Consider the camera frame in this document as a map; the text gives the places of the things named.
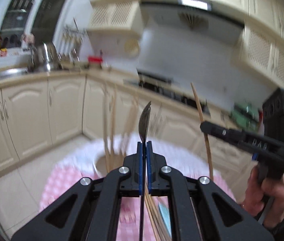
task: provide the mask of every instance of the ceiling light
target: ceiling light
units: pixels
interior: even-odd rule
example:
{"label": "ceiling light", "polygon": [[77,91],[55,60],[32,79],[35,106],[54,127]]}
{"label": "ceiling light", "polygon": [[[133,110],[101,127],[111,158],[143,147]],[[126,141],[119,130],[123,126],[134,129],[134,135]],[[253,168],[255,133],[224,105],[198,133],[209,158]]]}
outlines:
{"label": "ceiling light", "polygon": [[211,5],[206,2],[202,2],[198,0],[180,0],[180,3],[182,5],[199,8],[199,9],[203,9],[206,11],[211,11]]}

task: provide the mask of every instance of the triangular cutout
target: triangular cutout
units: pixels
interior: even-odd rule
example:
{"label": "triangular cutout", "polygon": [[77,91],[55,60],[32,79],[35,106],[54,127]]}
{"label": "triangular cutout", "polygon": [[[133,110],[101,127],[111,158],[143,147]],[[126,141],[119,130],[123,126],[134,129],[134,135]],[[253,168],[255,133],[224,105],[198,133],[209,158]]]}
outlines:
{"label": "triangular cutout", "polygon": [[223,224],[226,227],[231,227],[243,220],[241,215],[239,215],[232,207],[230,207],[229,204],[224,201],[218,194],[213,193],[212,197],[218,208]]}
{"label": "triangular cutout", "polygon": [[66,199],[58,208],[56,208],[52,213],[50,213],[45,221],[59,229],[65,226],[69,214],[77,199],[77,195],[73,194],[68,199]]}

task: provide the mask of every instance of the pink checkered tablecloth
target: pink checkered tablecloth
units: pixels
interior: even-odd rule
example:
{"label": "pink checkered tablecloth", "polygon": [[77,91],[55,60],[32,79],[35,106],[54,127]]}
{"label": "pink checkered tablecloth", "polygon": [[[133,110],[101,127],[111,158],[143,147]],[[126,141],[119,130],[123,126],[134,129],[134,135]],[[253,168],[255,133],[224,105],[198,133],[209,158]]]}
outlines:
{"label": "pink checkered tablecloth", "polygon": [[[114,149],[119,148],[121,137],[115,136]],[[199,157],[188,150],[177,147],[170,143],[157,139],[148,138],[152,141],[153,151],[165,156],[168,166],[172,166],[191,178],[209,176],[208,165]],[[127,149],[127,153],[136,153],[137,142],[140,141],[138,134],[133,134]],[[71,186],[78,182],[82,177],[89,177],[93,180],[101,177],[96,170],[95,164],[98,158],[104,155],[104,142],[98,139],[87,143],[85,146],[75,150],[73,153],[58,162],[42,193],[40,208],[41,212],[48,205],[54,202]],[[222,179],[218,171],[214,171],[214,182],[232,199],[235,200],[233,193]],[[140,223],[140,198],[122,198],[121,210],[117,229],[117,241],[138,241]],[[144,234],[143,240],[155,241],[155,236],[150,223],[150,218],[146,207],[144,208]]]}

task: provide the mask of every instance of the stainless steel pot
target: stainless steel pot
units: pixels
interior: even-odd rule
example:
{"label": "stainless steel pot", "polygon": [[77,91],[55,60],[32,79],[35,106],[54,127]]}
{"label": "stainless steel pot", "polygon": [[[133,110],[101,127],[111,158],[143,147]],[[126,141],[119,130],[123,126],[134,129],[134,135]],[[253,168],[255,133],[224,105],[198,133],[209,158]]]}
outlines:
{"label": "stainless steel pot", "polygon": [[61,69],[60,60],[53,43],[43,43],[31,54],[30,71],[51,71]]}

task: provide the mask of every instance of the floor tile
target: floor tile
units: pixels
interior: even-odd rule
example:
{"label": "floor tile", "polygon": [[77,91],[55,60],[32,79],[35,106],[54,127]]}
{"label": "floor tile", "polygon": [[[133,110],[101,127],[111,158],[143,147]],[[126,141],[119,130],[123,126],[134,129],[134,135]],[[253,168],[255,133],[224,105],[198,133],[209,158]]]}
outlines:
{"label": "floor tile", "polygon": [[38,214],[38,212],[35,212],[33,214],[31,214],[30,216],[28,216],[27,218],[25,218],[23,221],[19,222],[18,224],[14,225],[13,227],[11,227],[10,229],[5,231],[5,234],[9,237],[12,238],[13,234],[19,230],[20,228],[22,228],[23,226],[25,226],[31,219],[33,219],[36,215]]}
{"label": "floor tile", "polygon": [[55,149],[18,168],[26,187],[38,205],[41,194],[54,165],[86,142],[82,136],[69,140]]}
{"label": "floor tile", "polygon": [[37,211],[17,170],[0,178],[0,224],[6,231]]}

